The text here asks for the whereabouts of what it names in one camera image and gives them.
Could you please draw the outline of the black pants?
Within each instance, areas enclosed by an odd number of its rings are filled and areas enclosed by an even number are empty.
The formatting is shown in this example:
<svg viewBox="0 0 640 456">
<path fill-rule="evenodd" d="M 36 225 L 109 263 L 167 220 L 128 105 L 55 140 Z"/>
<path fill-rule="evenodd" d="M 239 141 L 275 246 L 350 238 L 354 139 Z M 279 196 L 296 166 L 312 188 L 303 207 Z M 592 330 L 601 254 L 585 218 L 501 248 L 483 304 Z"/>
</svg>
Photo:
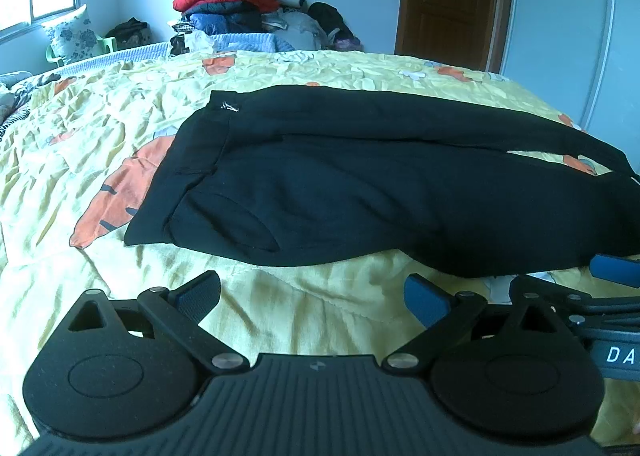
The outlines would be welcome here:
<svg viewBox="0 0 640 456">
<path fill-rule="evenodd" d="M 270 86 L 215 91 L 179 128 L 128 225 L 254 265 L 398 249 L 483 277 L 639 250 L 639 178 L 592 136 L 443 98 Z"/>
</svg>

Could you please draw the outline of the yellow floral bed quilt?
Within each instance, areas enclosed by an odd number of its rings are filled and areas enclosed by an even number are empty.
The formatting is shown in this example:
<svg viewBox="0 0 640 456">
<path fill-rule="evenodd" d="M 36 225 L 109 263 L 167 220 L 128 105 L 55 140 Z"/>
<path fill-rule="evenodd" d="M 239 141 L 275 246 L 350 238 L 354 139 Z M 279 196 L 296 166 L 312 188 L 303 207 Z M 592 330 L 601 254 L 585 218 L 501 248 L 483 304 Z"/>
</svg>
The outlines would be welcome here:
<svg viewBox="0 0 640 456">
<path fill-rule="evenodd" d="M 458 277 L 393 249 L 314 265 L 268 266 L 173 244 L 127 245 L 129 223 L 180 126 L 215 91 L 270 86 L 394 92 L 517 110 L 584 132 L 491 72 L 358 52 L 189 53 L 56 74 L 1 142 L 1 450 L 6 455 L 634 455 L 639 381 L 603 378 L 586 436 L 492 440 L 465 428 L 418 378 L 382 361 L 424 331 L 406 308 L 419 274 L 448 294 L 508 304 L 528 275 L 596 298 L 639 288 L 576 268 Z M 30 365 L 80 295 L 112 300 L 218 274 L 206 332 L 244 355 L 246 372 L 206 381 L 190 407 L 127 439 L 40 433 L 23 396 Z"/>
</svg>

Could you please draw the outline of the white sliding wardrobe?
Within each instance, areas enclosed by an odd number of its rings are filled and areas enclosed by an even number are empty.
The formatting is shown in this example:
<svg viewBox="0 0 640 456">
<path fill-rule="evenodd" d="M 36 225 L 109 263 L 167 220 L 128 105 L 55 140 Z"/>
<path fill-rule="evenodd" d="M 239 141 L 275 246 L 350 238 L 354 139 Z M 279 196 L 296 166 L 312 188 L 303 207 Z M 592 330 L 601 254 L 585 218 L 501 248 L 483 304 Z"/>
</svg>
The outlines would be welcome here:
<svg viewBox="0 0 640 456">
<path fill-rule="evenodd" d="M 639 164 L 639 0 L 512 0 L 502 72 Z"/>
</svg>

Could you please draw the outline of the green plastic chair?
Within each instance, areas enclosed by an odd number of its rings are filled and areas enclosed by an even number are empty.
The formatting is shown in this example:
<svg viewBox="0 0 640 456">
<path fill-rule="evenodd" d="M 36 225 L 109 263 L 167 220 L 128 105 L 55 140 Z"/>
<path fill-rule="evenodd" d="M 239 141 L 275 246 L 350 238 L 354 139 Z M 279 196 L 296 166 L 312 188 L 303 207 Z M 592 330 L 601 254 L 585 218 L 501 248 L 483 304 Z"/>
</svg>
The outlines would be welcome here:
<svg viewBox="0 0 640 456">
<path fill-rule="evenodd" d="M 101 55 L 111 54 L 117 51 L 117 41 L 113 37 L 98 37 L 96 38 L 96 43 L 98 44 Z M 56 67 L 63 67 L 65 65 L 64 60 L 62 60 L 61 57 L 57 57 L 50 46 L 47 46 L 46 52 L 44 52 L 44 57 L 48 63 L 55 64 Z"/>
</svg>

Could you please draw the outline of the floral pillow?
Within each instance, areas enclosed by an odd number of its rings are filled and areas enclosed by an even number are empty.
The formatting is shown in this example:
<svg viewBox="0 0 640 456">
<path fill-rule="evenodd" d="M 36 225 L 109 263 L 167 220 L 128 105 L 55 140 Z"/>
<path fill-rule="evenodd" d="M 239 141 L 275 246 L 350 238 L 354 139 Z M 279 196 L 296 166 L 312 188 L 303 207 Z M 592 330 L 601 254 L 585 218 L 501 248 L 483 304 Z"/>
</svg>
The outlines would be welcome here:
<svg viewBox="0 0 640 456">
<path fill-rule="evenodd" d="M 93 29 L 88 6 L 85 4 L 56 20 L 44 23 L 43 30 L 49 39 L 46 49 L 49 63 L 65 66 L 105 53 L 104 43 Z"/>
</svg>

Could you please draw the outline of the black bag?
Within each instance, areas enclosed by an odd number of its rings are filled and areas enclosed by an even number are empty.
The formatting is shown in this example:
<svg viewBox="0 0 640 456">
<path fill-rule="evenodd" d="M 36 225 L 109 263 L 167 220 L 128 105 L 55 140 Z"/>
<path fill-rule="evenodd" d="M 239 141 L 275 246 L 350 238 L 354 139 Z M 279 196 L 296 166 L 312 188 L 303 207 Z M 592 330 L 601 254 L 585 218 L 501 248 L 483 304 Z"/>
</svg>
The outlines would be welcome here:
<svg viewBox="0 0 640 456">
<path fill-rule="evenodd" d="M 128 50 L 147 46 L 151 43 L 152 34 L 149 24 L 131 17 L 126 22 L 120 23 L 111 29 L 106 38 L 114 38 L 117 49 Z"/>
</svg>

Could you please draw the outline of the pile of clothes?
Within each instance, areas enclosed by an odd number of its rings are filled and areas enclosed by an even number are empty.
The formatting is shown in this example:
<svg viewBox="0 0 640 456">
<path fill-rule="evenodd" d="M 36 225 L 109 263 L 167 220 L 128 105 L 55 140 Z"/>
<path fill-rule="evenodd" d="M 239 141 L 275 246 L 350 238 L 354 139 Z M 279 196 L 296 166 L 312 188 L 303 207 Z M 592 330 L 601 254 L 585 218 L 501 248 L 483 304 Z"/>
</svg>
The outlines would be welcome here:
<svg viewBox="0 0 640 456">
<path fill-rule="evenodd" d="M 173 0 L 170 54 L 363 50 L 337 8 L 307 0 Z"/>
</svg>

